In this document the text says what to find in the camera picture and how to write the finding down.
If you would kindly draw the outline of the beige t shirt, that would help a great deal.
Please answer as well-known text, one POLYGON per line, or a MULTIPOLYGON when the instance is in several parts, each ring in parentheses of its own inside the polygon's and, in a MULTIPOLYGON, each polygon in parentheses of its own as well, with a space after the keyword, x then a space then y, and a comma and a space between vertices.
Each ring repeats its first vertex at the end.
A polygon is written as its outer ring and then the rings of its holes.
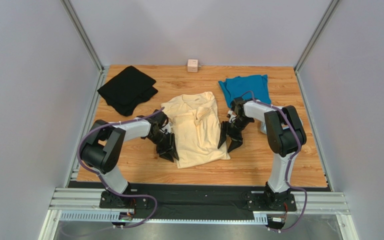
POLYGON ((160 105, 175 134, 179 169, 229 160, 226 144, 219 146, 221 123, 214 94, 182 94, 160 105))

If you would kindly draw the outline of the blue t shirt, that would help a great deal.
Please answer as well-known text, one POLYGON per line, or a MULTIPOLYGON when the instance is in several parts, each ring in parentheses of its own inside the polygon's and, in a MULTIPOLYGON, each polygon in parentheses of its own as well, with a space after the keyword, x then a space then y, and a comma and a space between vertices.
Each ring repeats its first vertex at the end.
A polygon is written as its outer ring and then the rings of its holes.
POLYGON ((218 84, 223 92, 225 102, 228 108, 231 107, 231 103, 235 98, 242 97, 243 99, 250 99, 253 92, 254 98, 271 104, 272 100, 269 96, 268 89, 268 75, 250 75, 250 76, 237 76, 234 78, 226 78, 225 80, 219 80, 218 84))

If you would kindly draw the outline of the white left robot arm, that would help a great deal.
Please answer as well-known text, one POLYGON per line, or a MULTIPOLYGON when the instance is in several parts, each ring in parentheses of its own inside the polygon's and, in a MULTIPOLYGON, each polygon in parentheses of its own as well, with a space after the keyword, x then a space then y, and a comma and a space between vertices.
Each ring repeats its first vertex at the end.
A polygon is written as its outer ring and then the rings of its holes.
POLYGON ((95 121, 91 130, 81 139, 76 157, 84 169, 99 177, 107 191, 125 198, 129 182, 122 175, 118 161, 124 142, 138 138, 148 139, 155 144, 160 158, 171 162, 179 159, 175 134, 169 118, 162 110, 127 121, 95 121))

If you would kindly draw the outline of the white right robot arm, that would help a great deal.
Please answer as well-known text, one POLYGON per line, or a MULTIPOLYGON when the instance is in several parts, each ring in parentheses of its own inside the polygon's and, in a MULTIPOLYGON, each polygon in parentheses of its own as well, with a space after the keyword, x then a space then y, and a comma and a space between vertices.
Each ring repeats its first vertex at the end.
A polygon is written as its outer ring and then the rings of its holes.
POLYGON ((290 194, 290 178, 297 154, 307 142, 307 135, 296 108, 277 107, 257 99, 235 98, 228 113, 229 120, 220 125, 218 148, 230 139, 228 152, 243 145, 242 131, 255 120, 261 122, 263 133, 273 152, 270 177, 265 185, 265 197, 280 201, 290 194))

